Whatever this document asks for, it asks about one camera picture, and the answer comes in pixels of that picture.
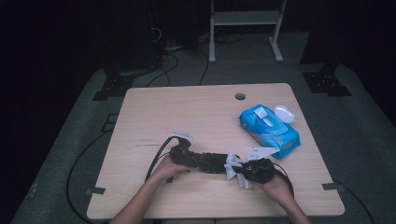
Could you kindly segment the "white wet wipe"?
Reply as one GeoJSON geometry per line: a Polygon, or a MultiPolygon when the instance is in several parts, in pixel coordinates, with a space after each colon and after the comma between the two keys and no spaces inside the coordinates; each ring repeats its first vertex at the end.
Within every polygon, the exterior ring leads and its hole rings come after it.
{"type": "Polygon", "coordinates": [[[224,168],[226,171],[226,178],[228,180],[233,179],[234,177],[238,181],[238,185],[244,189],[252,189],[252,184],[249,180],[247,180],[243,174],[238,174],[233,169],[233,166],[242,166],[243,161],[235,154],[229,153],[226,157],[226,162],[224,164],[224,168]]]}

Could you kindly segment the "person's right hand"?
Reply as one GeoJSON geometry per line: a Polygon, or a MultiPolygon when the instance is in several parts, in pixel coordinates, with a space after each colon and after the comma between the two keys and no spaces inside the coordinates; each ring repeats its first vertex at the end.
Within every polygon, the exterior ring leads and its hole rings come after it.
{"type": "Polygon", "coordinates": [[[265,184],[259,184],[259,188],[279,205],[290,205],[294,201],[288,184],[278,175],[265,184]]]}

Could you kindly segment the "white oval plastic lid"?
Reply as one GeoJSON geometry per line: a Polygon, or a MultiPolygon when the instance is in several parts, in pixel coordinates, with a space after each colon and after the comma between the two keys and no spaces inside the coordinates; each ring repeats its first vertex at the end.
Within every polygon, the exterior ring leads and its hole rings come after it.
{"type": "Polygon", "coordinates": [[[295,114],[284,105],[277,105],[274,112],[285,123],[293,123],[295,121],[295,114]]]}

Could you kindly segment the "person's left hand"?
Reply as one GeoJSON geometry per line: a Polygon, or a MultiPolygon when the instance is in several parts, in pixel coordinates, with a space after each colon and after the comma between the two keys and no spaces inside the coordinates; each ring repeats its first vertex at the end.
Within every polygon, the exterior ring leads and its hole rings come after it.
{"type": "Polygon", "coordinates": [[[161,185],[166,183],[171,177],[175,177],[190,171],[190,167],[176,164],[173,162],[170,156],[165,156],[148,180],[156,183],[157,185],[161,185]]]}

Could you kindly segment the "blue wet wipes pack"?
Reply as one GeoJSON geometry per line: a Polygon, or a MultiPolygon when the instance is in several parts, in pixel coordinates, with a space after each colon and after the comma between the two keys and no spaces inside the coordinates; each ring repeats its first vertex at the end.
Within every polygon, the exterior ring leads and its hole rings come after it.
{"type": "Polygon", "coordinates": [[[243,111],[239,117],[240,126],[262,147],[277,147],[278,152],[271,155],[283,159],[301,145],[299,133],[291,123],[283,122],[265,105],[256,105],[243,111]]]}

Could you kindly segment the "white metal stand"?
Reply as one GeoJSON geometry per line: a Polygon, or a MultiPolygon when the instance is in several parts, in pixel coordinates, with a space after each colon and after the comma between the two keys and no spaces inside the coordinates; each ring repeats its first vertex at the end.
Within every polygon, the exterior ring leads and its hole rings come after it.
{"type": "Polygon", "coordinates": [[[208,61],[216,61],[215,28],[220,26],[274,25],[273,35],[268,38],[277,63],[284,61],[277,39],[288,0],[281,0],[277,10],[264,11],[216,11],[215,0],[211,0],[208,61]]]}

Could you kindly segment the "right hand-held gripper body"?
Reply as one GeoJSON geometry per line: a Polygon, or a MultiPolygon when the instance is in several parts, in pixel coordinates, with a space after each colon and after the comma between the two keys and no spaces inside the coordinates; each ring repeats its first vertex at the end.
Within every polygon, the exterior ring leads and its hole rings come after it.
{"type": "Polygon", "coordinates": [[[254,147],[247,155],[243,164],[245,179],[261,184],[270,181],[276,173],[276,168],[269,156],[278,152],[277,147],[254,147]]]}

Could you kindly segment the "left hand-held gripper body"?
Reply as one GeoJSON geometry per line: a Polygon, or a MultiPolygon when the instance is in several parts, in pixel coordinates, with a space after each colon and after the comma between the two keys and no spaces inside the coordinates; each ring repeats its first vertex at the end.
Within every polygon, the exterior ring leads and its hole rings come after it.
{"type": "Polygon", "coordinates": [[[186,134],[174,133],[173,138],[176,138],[178,143],[170,149],[169,155],[172,161],[176,164],[185,165],[188,167],[198,166],[198,154],[189,151],[191,146],[191,138],[186,134]]]}

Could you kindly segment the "black stand base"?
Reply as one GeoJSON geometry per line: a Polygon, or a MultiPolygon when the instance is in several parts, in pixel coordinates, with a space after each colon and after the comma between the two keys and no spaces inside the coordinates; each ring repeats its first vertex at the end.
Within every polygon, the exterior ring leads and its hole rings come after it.
{"type": "Polygon", "coordinates": [[[133,84],[133,76],[118,75],[116,77],[108,77],[101,90],[99,90],[92,99],[94,101],[105,101],[109,97],[123,97],[126,92],[132,88],[133,84]]]}
{"type": "Polygon", "coordinates": [[[303,77],[308,88],[313,93],[326,93],[331,97],[350,96],[348,88],[335,76],[338,64],[324,64],[315,72],[303,72],[303,77]]]}

